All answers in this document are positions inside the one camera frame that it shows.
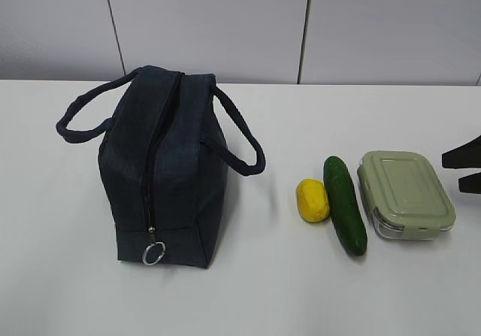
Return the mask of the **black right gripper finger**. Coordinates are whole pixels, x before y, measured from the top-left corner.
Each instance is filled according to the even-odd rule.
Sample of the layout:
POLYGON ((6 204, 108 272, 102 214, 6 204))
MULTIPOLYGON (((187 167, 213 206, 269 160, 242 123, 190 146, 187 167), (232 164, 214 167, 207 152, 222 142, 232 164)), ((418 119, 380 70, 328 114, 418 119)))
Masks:
POLYGON ((481 193, 481 173, 467 175, 458 179, 458 189, 462 193, 481 193))
POLYGON ((442 154, 442 167, 448 169, 468 169, 481 167, 481 136, 442 154))

